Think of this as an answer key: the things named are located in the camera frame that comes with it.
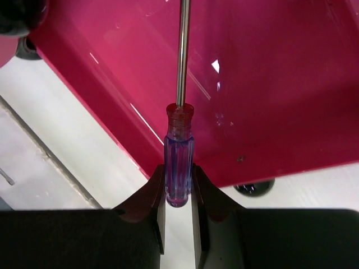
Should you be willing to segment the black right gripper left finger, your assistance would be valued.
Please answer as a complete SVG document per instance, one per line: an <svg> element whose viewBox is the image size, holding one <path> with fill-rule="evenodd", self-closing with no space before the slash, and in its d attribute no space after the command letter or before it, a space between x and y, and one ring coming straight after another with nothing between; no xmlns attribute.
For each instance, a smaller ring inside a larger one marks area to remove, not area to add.
<svg viewBox="0 0 359 269"><path fill-rule="evenodd" d="M112 209L1 212L2 268L159 268L164 167Z"/></svg>

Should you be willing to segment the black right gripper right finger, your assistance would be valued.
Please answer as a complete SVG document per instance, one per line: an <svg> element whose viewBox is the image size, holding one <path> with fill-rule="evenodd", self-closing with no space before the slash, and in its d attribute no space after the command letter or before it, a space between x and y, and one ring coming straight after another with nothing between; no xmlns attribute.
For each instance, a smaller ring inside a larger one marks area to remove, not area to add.
<svg viewBox="0 0 359 269"><path fill-rule="evenodd" d="M358 212L244 208L192 169L196 268L357 268Z"/></svg>

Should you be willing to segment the blue transparent screwdriver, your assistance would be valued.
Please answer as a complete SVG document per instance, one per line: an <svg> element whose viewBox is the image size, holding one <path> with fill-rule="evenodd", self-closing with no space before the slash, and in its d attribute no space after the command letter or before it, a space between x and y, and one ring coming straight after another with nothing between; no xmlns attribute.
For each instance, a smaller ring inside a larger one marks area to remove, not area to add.
<svg viewBox="0 0 359 269"><path fill-rule="evenodd" d="M166 107L168 130L164 138L166 200L182 207L191 193L194 138L191 122L194 107L185 102L190 32L190 1L180 1L176 102Z"/></svg>

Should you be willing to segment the pink bottom drawer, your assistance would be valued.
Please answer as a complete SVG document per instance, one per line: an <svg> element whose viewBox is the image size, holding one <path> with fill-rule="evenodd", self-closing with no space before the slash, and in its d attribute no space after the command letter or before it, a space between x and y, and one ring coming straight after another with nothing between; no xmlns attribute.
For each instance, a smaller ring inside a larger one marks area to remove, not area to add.
<svg viewBox="0 0 359 269"><path fill-rule="evenodd" d="M40 55L145 175L176 99L178 1L50 1ZM219 187L358 161L357 1L192 1L194 162Z"/></svg>

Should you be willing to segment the pink drawer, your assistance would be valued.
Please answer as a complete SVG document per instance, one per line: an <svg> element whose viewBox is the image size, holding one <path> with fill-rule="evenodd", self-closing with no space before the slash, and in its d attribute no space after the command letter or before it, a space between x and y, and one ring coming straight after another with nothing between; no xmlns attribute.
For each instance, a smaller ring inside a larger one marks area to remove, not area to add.
<svg viewBox="0 0 359 269"><path fill-rule="evenodd" d="M30 33L45 20L49 1L1 1L1 66L11 58L40 60Z"/></svg>
<svg viewBox="0 0 359 269"><path fill-rule="evenodd" d="M145 175L176 99L178 1L50 1L40 55ZM358 161L357 1L192 1L194 162L219 187Z"/></svg>

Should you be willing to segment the green stubby screwdriver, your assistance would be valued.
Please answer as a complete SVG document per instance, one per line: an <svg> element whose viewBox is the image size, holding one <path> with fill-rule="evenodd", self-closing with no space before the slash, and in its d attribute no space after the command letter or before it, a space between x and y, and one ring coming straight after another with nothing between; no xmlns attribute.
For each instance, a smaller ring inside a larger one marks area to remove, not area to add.
<svg viewBox="0 0 359 269"><path fill-rule="evenodd" d="M3 170L0 169L0 175L3 176L9 185L14 185L15 181Z"/></svg>

